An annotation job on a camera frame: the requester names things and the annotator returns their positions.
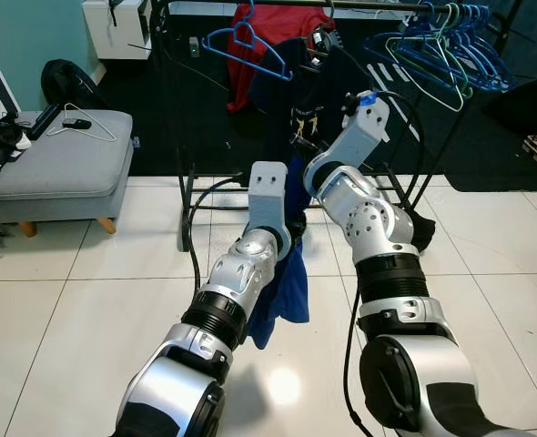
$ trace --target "wooden leg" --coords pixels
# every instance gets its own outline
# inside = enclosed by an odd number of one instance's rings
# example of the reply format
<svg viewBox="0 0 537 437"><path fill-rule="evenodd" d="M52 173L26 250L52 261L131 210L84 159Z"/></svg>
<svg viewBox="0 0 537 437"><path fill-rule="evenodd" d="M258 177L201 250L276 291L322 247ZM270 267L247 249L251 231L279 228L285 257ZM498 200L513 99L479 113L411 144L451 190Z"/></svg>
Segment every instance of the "wooden leg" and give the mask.
<svg viewBox="0 0 537 437"><path fill-rule="evenodd" d="M28 238L32 238L36 234L35 222L33 221L20 221L17 226L20 227Z"/></svg>
<svg viewBox="0 0 537 437"><path fill-rule="evenodd" d="M111 220L110 218L97 218L96 221L101 224L101 226L107 233L114 234L115 232L117 232L117 228L115 228L115 223L113 223L113 220Z"/></svg>

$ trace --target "silver robot arm segment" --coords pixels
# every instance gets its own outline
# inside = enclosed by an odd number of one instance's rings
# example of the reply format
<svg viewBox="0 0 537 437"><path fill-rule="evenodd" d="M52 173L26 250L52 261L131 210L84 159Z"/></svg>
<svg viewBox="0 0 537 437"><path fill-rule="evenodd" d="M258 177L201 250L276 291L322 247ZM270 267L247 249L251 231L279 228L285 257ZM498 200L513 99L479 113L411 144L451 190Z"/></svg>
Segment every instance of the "silver robot arm segment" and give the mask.
<svg viewBox="0 0 537 437"><path fill-rule="evenodd" d="M127 387L113 437L213 437L232 352L246 337L258 295L290 248L285 228L287 168L257 162L249 184L249 223L222 255L191 305Z"/></svg>
<svg viewBox="0 0 537 437"><path fill-rule="evenodd" d="M363 302L358 324L368 338L360 359L366 405L378 422L403 437L531 435L485 418L472 367L441 304L429 296L419 253L410 244L410 217L354 168L380 142L386 108L373 95L362 98L347 125L371 129L361 132L364 153L357 156L342 134L304 175L306 189L342 227L352 248Z"/></svg>

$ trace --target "red garment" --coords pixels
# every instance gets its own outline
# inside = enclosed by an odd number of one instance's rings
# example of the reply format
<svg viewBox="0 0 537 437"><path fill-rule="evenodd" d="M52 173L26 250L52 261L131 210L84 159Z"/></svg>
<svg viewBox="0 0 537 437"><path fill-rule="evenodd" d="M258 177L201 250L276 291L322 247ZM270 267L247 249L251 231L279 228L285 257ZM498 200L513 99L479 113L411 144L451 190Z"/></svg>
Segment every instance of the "red garment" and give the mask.
<svg viewBox="0 0 537 437"><path fill-rule="evenodd" d="M238 5L232 19L232 26L242 21L249 11L250 5ZM308 36L318 25L328 21L329 18L323 12L322 7L274 5L255 6L254 14L248 20L257 37L262 38L271 46L291 38ZM250 44L249 30L246 27L241 26L238 29L237 37ZM231 36L228 38L228 52L254 64L260 64L266 50L267 48L262 44L255 44L252 50L235 43ZM257 70L232 59L228 59L227 64L235 98L234 102L227 104L227 108L229 112L237 112L248 103L248 88Z"/></svg>

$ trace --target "teal wall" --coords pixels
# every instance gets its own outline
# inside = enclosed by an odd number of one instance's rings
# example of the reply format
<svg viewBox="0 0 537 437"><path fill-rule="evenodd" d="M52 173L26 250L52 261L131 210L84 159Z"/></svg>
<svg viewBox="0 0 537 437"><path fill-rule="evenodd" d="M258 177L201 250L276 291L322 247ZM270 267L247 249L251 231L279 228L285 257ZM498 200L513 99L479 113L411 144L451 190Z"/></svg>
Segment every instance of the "teal wall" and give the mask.
<svg viewBox="0 0 537 437"><path fill-rule="evenodd" d="M0 69L22 110L46 106L40 73L64 58L89 75L98 66L83 0L0 0Z"/></svg>

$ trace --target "white cabinet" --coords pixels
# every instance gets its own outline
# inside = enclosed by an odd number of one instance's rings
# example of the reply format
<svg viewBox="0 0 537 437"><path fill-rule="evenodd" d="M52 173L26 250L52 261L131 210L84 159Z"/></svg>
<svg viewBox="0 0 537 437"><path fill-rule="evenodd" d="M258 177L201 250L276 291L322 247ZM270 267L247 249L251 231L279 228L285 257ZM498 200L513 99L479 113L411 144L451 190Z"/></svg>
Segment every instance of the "white cabinet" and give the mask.
<svg viewBox="0 0 537 437"><path fill-rule="evenodd" d="M117 25L113 21L107 0L86 0L83 3L83 11L99 59L149 57L150 0L124 0L115 6Z"/></svg>

